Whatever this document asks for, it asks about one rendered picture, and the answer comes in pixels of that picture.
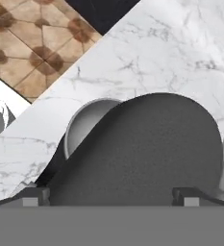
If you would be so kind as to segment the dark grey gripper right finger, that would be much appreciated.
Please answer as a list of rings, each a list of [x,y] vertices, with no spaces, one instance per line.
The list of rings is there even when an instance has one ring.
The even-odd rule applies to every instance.
[[[178,207],[224,207],[224,201],[213,198],[196,187],[174,187],[172,205]]]

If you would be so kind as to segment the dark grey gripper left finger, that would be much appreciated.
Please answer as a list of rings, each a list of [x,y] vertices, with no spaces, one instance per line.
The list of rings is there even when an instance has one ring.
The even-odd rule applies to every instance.
[[[50,189],[27,187],[11,198],[0,200],[0,207],[43,207],[49,206]]]

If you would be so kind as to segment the grey stand mixer bowl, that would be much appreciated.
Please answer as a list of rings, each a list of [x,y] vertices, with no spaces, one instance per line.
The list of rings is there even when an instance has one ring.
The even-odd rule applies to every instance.
[[[66,159],[73,154],[95,125],[120,103],[117,99],[101,98],[92,100],[77,110],[71,117],[64,135],[63,149]]]

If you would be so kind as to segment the dark cupboard run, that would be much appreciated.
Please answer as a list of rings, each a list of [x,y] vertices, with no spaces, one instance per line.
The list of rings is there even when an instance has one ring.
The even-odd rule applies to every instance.
[[[65,0],[99,34],[106,34],[140,0]]]

